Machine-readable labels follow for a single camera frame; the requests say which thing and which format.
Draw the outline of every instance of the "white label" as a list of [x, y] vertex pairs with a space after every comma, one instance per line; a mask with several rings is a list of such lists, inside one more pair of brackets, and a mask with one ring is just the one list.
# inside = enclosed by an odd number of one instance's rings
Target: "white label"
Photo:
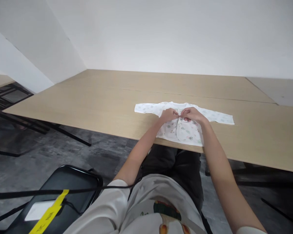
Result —
[[54, 201], [40, 201], [33, 204], [30, 208], [27, 216], [25, 217], [25, 221], [32, 221], [32, 220], [40, 220], [44, 213], [50, 208]]

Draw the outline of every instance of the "hand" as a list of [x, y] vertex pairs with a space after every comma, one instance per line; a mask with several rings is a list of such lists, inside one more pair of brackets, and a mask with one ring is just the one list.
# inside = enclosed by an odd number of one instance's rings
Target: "hand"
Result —
[[202, 122], [209, 122], [208, 119], [202, 115], [196, 108], [194, 107], [188, 107], [185, 108], [180, 115], [181, 118], [184, 118], [185, 121], [190, 122], [191, 120], [195, 120], [198, 123]]
[[162, 112], [162, 115], [160, 116], [160, 120], [163, 121], [164, 123], [168, 121], [172, 121], [174, 119], [178, 119], [178, 118], [179, 118], [178, 112], [173, 108], [164, 110]]

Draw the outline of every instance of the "left hand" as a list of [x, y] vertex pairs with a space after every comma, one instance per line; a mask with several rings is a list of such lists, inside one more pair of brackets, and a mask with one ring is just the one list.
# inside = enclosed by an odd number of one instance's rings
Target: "left hand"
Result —
[[166, 123], [168, 121], [172, 121], [178, 118], [179, 118], [178, 112], [173, 108], [169, 108], [162, 112], [160, 120], [162, 120], [163, 123]]

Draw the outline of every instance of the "jeans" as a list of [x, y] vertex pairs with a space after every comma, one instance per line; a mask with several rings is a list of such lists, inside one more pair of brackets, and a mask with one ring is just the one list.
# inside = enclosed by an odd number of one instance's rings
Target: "jeans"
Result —
[[189, 194], [201, 213], [204, 197], [200, 156], [200, 153], [154, 144], [138, 176], [162, 174], [171, 177]]

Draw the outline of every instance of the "graphic print on shirt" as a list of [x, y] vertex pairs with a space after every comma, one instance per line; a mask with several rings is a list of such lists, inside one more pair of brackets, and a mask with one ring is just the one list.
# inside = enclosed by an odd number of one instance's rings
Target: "graphic print on shirt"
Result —
[[174, 206], [168, 205], [161, 201], [155, 201], [153, 204], [153, 211], [154, 213], [159, 213], [162, 218], [162, 224], [159, 228], [160, 234], [167, 234], [169, 230], [169, 223], [176, 220], [178, 220], [181, 224], [184, 234], [191, 234], [190, 229], [181, 223], [181, 214]]

